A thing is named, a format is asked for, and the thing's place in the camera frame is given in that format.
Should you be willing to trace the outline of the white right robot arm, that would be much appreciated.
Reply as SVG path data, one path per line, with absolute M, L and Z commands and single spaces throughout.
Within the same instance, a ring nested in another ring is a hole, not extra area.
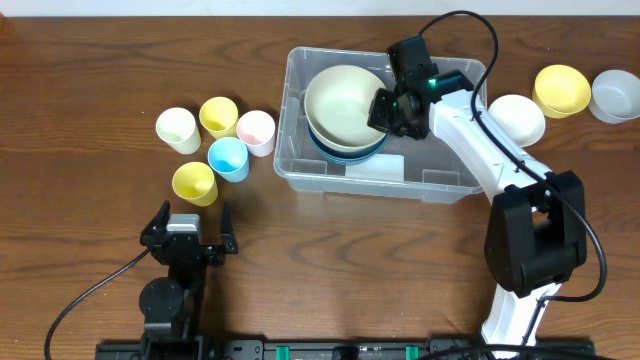
M 522 149 L 485 111 L 478 87 L 459 70 L 433 65 L 394 73 L 393 90 L 376 93 L 368 123 L 396 136 L 432 134 L 470 170 L 491 202 L 484 245 L 497 282 L 481 328 L 492 359 L 533 346 L 544 308 L 586 260 L 584 187 Z

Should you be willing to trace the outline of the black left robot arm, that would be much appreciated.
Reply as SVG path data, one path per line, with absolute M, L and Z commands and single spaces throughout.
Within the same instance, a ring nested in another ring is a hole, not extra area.
M 199 333 L 198 322 L 207 268 L 221 266 L 238 252 L 230 207 L 223 206 L 219 238 L 214 245 L 201 243 L 197 214 L 171 214 L 164 202 L 142 230 L 140 243 L 168 267 L 165 277 L 150 281 L 141 291 L 144 315 L 142 359 L 214 359 L 215 346 Z

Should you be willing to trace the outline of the large blue bowl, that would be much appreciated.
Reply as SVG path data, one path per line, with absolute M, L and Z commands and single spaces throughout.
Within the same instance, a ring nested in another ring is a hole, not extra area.
M 321 155 L 323 155 L 325 158 L 327 158 L 332 162 L 343 164 L 343 165 L 351 165 L 351 164 L 360 164 L 369 160 L 374 155 L 379 153 L 383 148 L 384 146 L 381 145 L 376 148 L 371 148 L 370 150 L 365 151 L 361 155 L 355 155 L 355 156 L 338 154 L 337 152 L 332 152 L 330 149 L 325 149 L 322 147 L 317 147 L 317 150 Z
M 325 149 L 330 149 L 332 152 L 337 152 L 338 154 L 345 154 L 345 155 L 352 155 L 352 156 L 361 155 L 365 151 L 370 150 L 371 148 L 376 148 L 376 147 L 381 146 L 381 145 L 385 146 L 385 144 L 386 144 L 386 142 L 387 142 L 387 140 L 389 138 L 388 135 L 385 135 L 380 141 L 378 141 L 374 145 L 365 147 L 363 150 L 358 150 L 358 151 L 355 151 L 355 152 L 344 152 L 344 151 L 338 151 L 338 150 L 332 149 L 332 148 L 328 147 L 327 145 L 323 144 L 319 140 L 319 138 L 313 133 L 313 131 L 312 131 L 310 126 L 307 127 L 307 133 L 308 133 L 308 135 L 309 135 L 309 137 L 311 139 L 311 142 L 313 143 L 313 145 L 314 145 L 314 147 L 316 149 L 317 149 L 317 147 L 322 147 L 322 148 L 325 148 Z

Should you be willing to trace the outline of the large cream bowl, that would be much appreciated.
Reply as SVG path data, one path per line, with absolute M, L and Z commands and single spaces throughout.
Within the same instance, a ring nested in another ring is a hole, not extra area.
M 328 147 L 355 152 L 374 145 L 386 134 L 367 126 L 375 92 L 386 89 L 370 71 L 354 65 L 337 65 L 318 73 L 304 99 L 308 124 Z

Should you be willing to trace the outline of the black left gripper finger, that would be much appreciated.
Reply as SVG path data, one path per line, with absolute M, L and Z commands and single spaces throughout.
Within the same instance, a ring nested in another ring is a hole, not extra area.
M 237 253 L 238 243 L 231 222 L 231 209 L 227 202 L 223 204 L 220 222 L 220 239 L 225 253 Z
M 162 245 L 167 239 L 167 225 L 170 219 L 170 202 L 165 200 L 152 220 L 140 234 L 141 245 Z

